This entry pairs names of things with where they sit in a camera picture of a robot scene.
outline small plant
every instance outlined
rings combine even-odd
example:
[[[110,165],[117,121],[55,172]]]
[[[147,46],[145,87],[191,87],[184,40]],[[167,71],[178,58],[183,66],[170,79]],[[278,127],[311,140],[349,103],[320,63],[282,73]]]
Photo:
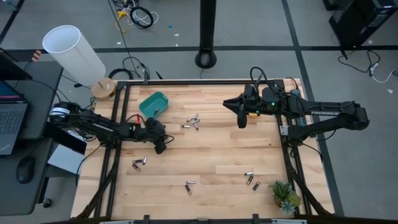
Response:
[[[301,198],[292,190],[292,186],[289,183],[277,180],[269,187],[274,192],[275,203],[286,215],[295,212],[295,207],[300,205]]]

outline laptop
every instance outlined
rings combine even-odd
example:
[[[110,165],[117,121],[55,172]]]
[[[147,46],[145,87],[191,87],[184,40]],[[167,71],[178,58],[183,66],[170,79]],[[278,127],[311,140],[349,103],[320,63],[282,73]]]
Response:
[[[26,117],[29,102],[5,81],[0,81],[0,155],[10,155]]]

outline black floor stripe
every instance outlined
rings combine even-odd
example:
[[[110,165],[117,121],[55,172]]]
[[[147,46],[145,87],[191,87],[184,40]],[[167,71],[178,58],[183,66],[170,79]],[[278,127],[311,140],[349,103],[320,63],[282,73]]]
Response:
[[[129,52],[196,52],[199,47],[130,47]],[[255,45],[244,45],[244,46],[214,46],[215,51],[245,51],[245,50],[263,50],[263,51],[340,51],[341,48],[338,46],[255,46]],[[13,57],[20,61],[27,61],[32,58],[33,53],[37,49],[26,49],[26,50],[7,50]],[[43,54],[47,54],[44,49],[38,49]],[[362,46],[355,50],[398,50],[398,46],[395,45],[380,45],[380,46]],[[125,48],[99,48],[94,49],[96,53],[126,53]]]
[[[21,10],[21,7],[23,5],[23,3],[25,2],[25,0],[19,0],[18,4],[17,4],[17,8],[19,9],[18,11],[14,11],[12,12],[10,18],[8,19],[6,26],[4,26],[3,30],[1,31],[0,34],[0,44],[1,42],[4,40],[4,38],[7,35],[8,30],[10,29],[12,23],[14,22],[15,17],[17,17],[18,12]]]
[[[310,79],[308,77],[307,68],[305,67],[303,54],[301,52],[302,48],[300,47],[299,39],[297,38],[296,30],[294,27],[292,15],[290,13],[290,9],[289,9],[287,0],[282,0],[282,5],[284,7],[284,11],[285,11],[286,19],[287,19],[287,25],[289,27],[290,34],[292,36],[293,46],[295,48],[298,66],[299,66],[301,74],[302,74],[302,80],[303,80],[303,84],[305,87],[305,92],[307,93],[308,100],[314,101],[315,98],[314,98],[313,91],[311,88]],[[319,117],[313,116],[313,121],[315,123],[319,122],[320,121]],[[323,134],[320,134],[319,136],[321,139],[325,138],[323,136]],[[344,215],[343,206],[341,204],[340,195],[338,193],[336,179],[335,179],[335,173],[333,172],[333,167],[331,165],[331,160],[330,160],[330,155],[328,152],[327,145],[325,142],[320,142],[319,147],[320,147],[321,153],[323,155],[323,165],[325,167],[326,179],[328,181],[330,196],[333,201],[335,213],[343,216]]]

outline laptop keyboard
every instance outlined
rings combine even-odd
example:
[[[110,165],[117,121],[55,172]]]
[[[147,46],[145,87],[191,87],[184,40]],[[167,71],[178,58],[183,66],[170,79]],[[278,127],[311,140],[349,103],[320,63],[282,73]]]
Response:
[[[0,110],[0,134],[15,134],[21,125],[24,110]]]

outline computer mouse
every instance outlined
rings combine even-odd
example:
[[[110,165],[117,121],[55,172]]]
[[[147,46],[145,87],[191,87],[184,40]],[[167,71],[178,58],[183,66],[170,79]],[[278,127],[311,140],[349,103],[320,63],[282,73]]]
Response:
[[[35,158],[32,156],[26,156],[22,158],[17,166],[17,180],[21,184],[29,183],[34,174]]]

